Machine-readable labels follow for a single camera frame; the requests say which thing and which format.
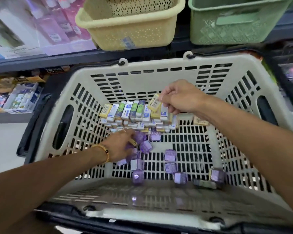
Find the bracelet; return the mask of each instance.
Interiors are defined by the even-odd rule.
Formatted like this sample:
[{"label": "bracelet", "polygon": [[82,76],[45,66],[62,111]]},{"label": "bracelet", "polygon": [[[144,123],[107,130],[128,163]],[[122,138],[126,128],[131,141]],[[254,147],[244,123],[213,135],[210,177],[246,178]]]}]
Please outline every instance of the bracelet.
[{"label": "bracelet", "polygon": [[103,145],[101,145],[101,144],[95,144],[95,145],[92,145],[92,147],[99,147],[99,148],[103,149],[104,152],[106,153],[107,158],[106,158],[106,161],[103,164],[106,164],[107,162],[110,161],[110,154],[109,154],[108,150]]}]

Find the basket rim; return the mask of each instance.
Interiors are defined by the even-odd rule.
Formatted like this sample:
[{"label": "basket rim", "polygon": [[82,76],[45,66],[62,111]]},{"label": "basket rim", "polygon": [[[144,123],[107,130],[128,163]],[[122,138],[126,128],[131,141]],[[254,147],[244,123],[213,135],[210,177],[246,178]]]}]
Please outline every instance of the basket rim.
[{"label": "basket rim", "polygon": [[253,5],[259,5],[259,4],[273,3],[273,2],[286,1],[286,0],[261,0],[261,1],[245,2],[241,4],[225,5],[225,6],[218,6],[218,7],[206,7],[206,8],[196,8],[192,5],[192,1],[193,0],[188,0],[188,7],[192,11],[214,11],[214,10],[229,9],[229,8],[242,7],[242,6],[253,6]]},{"label": "basket rim", "polygon": [[184,9],[185,5],[186,5],[186,0],[177,0],[177,4],[174,7],[169,8],[167,10],[163,10],[163,11],[142,13],[142,14],[136,14],[131,16],[111,17],[108,19],[92,20],[92,21],[82,20],[81,16],[85,12],[85,10],[84,8],[80,8],[75,17],[75,22],[79,27],[82,27],[85,29],[127,25],[127,24],[139,23],[139,22],[150,22],[155,20],[171,18],[177,15],[178,13],[180,13]]}]

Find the white plastic basket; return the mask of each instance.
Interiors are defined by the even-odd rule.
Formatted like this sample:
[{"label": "white plastic basket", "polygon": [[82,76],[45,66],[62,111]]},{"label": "white plastic basket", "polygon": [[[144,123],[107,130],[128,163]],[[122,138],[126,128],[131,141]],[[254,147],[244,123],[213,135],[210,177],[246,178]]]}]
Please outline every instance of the white plastic basket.
[{"label": "white plastic basket", "polygon": [[[102,105],[122,100],[150,101],[155,93],[180,78],[258,117],[256,100],[263,95],[278,125],[293,130],[293,115],[258,59],[244,53],[189,59],[189,54],[135,63],[122,58],[124,65],[75,71],[47,121],[35,161],[99,143],[109,134],[108,128],[98,124]],[[54,149],[53,139],[68,105],[74,108],[72,121],[63,145]],[[180,128],[162,134],[161,142],[151,142],[151,153],[142,154],[143,186],[132,185],[129,164],[117,167],[107,163],[77,177],[52,201],[73,204],[80,210],[94,205],[98,211],[88,211],[89,216],[210,229],[220,228],[208,222],[213,216],[222,218],[225,225],[240,221],[293,223],[291,209],[244,154],[214,126],[192,125],[192,117],[179,114]],[[165,173],[165,149],[177,151],[178,169],[188,174],[187,185],[176,186],[172,175]],[[226,170],[229,185],[225,190],[194,188],[191,181],[208,179],[213,166]]]}]

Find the plastic basket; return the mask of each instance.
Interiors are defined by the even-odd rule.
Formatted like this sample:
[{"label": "plastic basket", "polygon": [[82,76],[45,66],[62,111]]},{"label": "plastic basket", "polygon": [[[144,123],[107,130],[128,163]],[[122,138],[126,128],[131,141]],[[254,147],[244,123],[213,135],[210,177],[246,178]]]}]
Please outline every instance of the plastic basket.
[{"label": "plastic basket", "polygon": [[[291,85],[281,70],[277,67],[272,71],[288,91]],[[66,86],[53,102],[47,101],[43,110],[35,113],[37,126],[31,122],[21,141],[21,147],[29,151],[27,162],[74,153],[101,142],[109,134],[108,128],[98,124],[102,105],[122,100],[150,101],[155,93],[180,78],[207,94],[293,130],[293,115],[278,86],[260,60],[245,53],[195,57],[186,52],[183,58],[133,63],[121,58],[106,66],[85,66],[58,77],[59,81],[66,79]],[[264,104],[258,100],[263,97]],[[57,221],[74,220],[75,225],[95,222],[92,227],[106,223],[105,218],[213,230],[221,228],[213,223],[215,220],[222,220],[226,227],[240,222],[293,224],[293,212],[244,154],[214,126],[193,125],[192,117],[179,114],[179,129],[162,134],[160,142],[151,142],[151,153],[141,155],[145,166],[143,186],[132,184],[129,164],[98,165],[63,187],[50,200],[53,203],[49,203],[52,208],[48,212],[59,215]],[[175,185],[173,176],[165,173],[165,149],[177,151],[178,169],[188,174],[187,185]],[[194,188],[191,181],[207,180],[212,167],[226,170],[226,188]],[[63,216],[65,206],[69,210],[65,215],[74,219]],[[89,219],[85,214],[98,219]]]},{"label": "plastic basket", "polygon": [[189,0],[194,44],[259,43],[293,0]]},{"label": "plastic basket", "polygon": [[166,46],[185,0],[86,0],[76,24],[106,51]]}]

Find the hand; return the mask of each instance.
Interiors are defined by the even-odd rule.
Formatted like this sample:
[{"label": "hand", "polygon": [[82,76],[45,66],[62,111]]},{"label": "hand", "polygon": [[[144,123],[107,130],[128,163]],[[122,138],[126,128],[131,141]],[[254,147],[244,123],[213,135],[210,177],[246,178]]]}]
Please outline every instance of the hand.
[{"label": "hand", "polygon": [[213,96],[205,94],[185,79],[180,79],[166,86],[159,100],[174,115],[180,112],[200,114],[200,105],[210,97]]},{"label": "hand", "polygon": [[125,146],[134,133],[133,129],[123,129],[103,140],[101,144],[109,151],[110,162],[117,162],[131,155],[132,149],[125,149]]}]

